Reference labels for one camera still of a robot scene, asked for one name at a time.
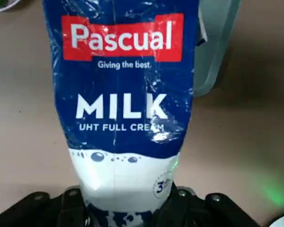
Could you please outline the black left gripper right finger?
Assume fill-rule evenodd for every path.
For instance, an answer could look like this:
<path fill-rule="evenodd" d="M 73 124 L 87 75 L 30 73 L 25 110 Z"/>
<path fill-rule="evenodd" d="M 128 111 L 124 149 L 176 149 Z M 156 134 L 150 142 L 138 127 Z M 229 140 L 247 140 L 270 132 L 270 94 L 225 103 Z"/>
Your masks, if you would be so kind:
<path fill-rule="evenodd" d="M 153 214 L 155 227 L 259 227 L 223 193 L 199 198 L 189 187 L 171 187 L 168 199 Z"/>

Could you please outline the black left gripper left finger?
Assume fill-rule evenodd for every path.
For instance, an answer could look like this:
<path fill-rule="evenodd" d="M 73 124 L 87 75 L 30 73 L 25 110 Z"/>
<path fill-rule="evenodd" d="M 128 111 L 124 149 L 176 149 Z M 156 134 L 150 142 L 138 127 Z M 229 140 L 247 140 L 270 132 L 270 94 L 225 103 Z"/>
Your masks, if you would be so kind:
<path fill-rule="evenodd" d="M 0 227 L 89 227 L 79 187 L 72 186 L 51 198 L 34 192 L 0 213 Z"/>

